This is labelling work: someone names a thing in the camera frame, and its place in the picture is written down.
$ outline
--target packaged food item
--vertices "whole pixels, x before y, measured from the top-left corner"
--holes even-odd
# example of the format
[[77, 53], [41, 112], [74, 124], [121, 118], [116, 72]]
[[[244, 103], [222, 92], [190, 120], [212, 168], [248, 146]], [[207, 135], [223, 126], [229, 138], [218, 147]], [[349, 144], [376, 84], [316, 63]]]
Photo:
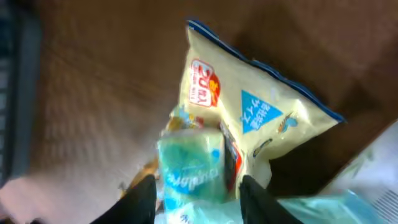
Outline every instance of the packaged food item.
[[343, 121], [302, 85], [246, 59], [203, 24], [188, 23], [190, 48], [179, 106], [209, 125], [221, 125], [229, 150], [236, 155], [238, 180], [250, 174], [266, 187], [269, 159]]
[[166, 212], [187, 203], [226, 200], [224, 137], [216, 129], [186, 129], [157, 143]]
[[[302, 223], [323, 224], [382, 224], [384, 223], [370, 204], [352, 192], [341, 195], [278, 200], [290, 214]], [[241, 202], [235, 200], [224, 204], [205, 201], [186, 204], [167, 218], [161, 214], [155, 218], [161, 223], [244, 223]]]
[[163, 130], [163, 134], [181, 129], [198, 129], [205, 127], [205, 120], [184, 110], [184, 105], [176, 106], [170, 113], [170, 120]]

